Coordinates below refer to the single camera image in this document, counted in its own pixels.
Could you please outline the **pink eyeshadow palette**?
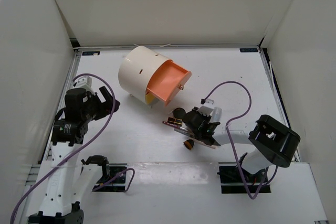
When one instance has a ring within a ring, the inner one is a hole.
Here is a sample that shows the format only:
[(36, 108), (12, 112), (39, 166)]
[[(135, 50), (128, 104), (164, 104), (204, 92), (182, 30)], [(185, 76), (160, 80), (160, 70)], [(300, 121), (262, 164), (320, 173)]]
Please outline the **pink eyeshadow palette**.
[(211, 135), (196, 135), (194, 138), (207, 147), (217, 148), (220, 146)]

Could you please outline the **clear plastic cylinder container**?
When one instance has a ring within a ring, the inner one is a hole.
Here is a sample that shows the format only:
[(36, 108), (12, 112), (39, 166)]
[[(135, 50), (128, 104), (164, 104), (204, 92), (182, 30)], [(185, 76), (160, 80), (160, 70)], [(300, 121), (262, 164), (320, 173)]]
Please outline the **clear plastic cylinder container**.
[(215, 107), (213, 112), (212, 112), (212, 117), (210, 122), (211, 123), (217, 123), (217, 122), (221, 122), (221, 116), (222, 116), (222, 108), (220, 107)]

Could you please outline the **black round powder jar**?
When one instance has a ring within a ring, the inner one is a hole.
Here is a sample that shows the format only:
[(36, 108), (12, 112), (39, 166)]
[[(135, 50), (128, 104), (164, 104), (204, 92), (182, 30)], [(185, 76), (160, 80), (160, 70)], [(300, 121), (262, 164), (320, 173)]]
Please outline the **black round powder jar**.
[(182, 120), (183, 117), (185, 117), (186, 115), (186, 111), (184, 108), (181, 108), (181, 107), (178, 107), (178, 108), (175, 108), (173, 110), (173, 116), (176, 118), (176, 119), (180, 119)]

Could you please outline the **red lip gloss tube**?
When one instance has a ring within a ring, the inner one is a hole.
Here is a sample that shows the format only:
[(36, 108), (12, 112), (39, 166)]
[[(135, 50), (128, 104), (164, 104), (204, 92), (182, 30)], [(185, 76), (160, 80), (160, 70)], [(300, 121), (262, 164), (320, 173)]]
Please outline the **red lip gloss tube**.
[(164, 125), (167, 125), (167, 126), (170, 126), (174, 129), (178, 129), (178, 130), (186, 130), (186, 128), (182, 127), (182, 126), (179, 126), (179, 125), (176, 125), (176, 124), (173, 124), (173, 123), (170, 123), (170, 122), (167, 122), (167, 121), (162, 121), (162, 123)]

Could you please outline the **pink top drawer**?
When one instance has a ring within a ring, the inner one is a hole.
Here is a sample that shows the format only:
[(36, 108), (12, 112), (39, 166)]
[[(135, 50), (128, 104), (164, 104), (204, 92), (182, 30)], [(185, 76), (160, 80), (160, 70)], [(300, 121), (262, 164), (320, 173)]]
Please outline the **pink top drawer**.
[(151, 77), (146, 93), (151, 92), (156, 99), (167, 106), (192, 76), (192, 72), (177, 65), (174, 61), (164, 62)]

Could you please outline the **yellow drawer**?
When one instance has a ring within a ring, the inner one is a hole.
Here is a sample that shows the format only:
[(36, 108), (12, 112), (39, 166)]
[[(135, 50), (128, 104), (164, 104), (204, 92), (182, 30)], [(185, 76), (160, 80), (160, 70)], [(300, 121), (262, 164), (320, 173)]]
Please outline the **yellow drawer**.
[(147, 105), (151, 104), (153, 101), (155, 101), (156, 97), (151, 93), (151, 92), (147, 92), (145, 94), (145, 103)]

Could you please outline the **cream cylindrical drawer organizer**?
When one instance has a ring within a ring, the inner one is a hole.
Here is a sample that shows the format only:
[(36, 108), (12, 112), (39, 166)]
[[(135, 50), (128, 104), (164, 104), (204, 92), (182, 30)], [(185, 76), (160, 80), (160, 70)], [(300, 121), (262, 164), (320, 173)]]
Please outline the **cream cylindrical drawer organizer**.
[(151, 77), (168, 60), (171, 59), (145, 46), (136, 47), (121, 63), (118, 72), (120, 87), (145, 103), (146, 88)]

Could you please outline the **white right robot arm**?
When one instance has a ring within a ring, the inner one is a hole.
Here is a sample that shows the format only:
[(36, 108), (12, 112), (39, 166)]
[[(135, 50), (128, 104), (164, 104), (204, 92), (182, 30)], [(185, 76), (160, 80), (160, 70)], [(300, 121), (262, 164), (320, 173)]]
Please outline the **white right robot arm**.
[(270, 166), (288, 168), (300, 143), (298, 133), (267, 114), (259, 117), (248, 134), (232, 132), (230, 124), (248, 112), (246, 110), (224, 123), (221, 108), (202, 105), (186, 112), (182, 118), (194, 141), (209, 147), (231, 146), (236, 160), (236, 177), (242, 182)]

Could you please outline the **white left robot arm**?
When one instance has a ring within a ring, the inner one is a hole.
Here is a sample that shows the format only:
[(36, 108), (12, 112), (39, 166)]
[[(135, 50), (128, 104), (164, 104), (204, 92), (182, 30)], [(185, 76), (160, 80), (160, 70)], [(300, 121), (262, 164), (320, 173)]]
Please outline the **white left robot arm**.
[(101, 101), (90, 87), (66, 92), (65, 107), (56, 115), (52, 130), (51, 170), (37, 183), (46, 181), (47, 188), (37, 213), (29, 216), (28, 223), (83, 223), (81, 202), (84, 196), (97, 181), (109, 179), (108, 159), (101, 155), (82, 160), (82, 174), (74, 179), (88, 124), (110, 117), (120, 105), (105, 86), (99, 91), (105, 101)]

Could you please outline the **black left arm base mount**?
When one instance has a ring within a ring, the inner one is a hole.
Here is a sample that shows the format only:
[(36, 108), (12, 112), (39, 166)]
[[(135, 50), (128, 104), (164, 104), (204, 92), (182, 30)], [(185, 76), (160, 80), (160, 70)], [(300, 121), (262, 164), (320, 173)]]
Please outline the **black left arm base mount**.
[[(117, 173), (127, 169), (125, 164), (122, 165), (110, 165), (110, 177), (102, 182), (95, 184), (93, 189), (98, 188), (101, 184), (107, 182), (109, 179), (112, 179)], [(120, 174), (114, 181), (110, 182), (108, 185), (100, 188), (97, 192), (103, 193), (121, 193), (125, 191), (127, 173)]]

